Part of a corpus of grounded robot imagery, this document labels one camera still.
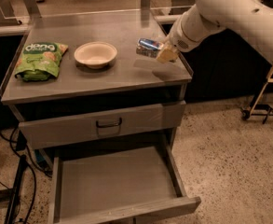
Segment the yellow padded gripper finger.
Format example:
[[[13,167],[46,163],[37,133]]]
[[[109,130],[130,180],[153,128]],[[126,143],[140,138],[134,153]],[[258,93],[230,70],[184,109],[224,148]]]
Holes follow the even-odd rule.
[[[157,55],[157,60],[161,63],[175,62],[178,58],[179,50],[171,43],[165,43]]]

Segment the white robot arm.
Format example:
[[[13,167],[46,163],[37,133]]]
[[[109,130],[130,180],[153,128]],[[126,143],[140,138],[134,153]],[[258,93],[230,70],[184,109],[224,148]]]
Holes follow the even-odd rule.
[[[174,61],[179,52],[189,52],[225,29],[243,38],[273,66],[273,8],[259,0],[195,0],[172,25],[157,60]]]

